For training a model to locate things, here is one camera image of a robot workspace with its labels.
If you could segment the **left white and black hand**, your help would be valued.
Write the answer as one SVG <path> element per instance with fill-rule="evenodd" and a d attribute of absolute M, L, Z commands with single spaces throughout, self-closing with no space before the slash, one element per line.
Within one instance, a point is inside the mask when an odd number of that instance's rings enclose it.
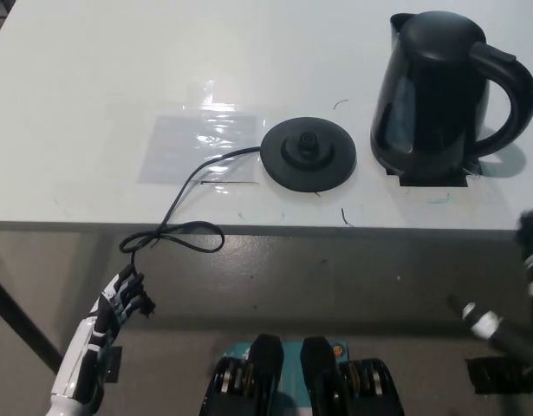
<path fill-rule="evenodd" d="M 112 345 L 130 315 L 145 303 L 143 279 L 129 264 L 97 296 L 68 345 L 53 395 L 84 407 L 96 407 L 101 402 Z"/>

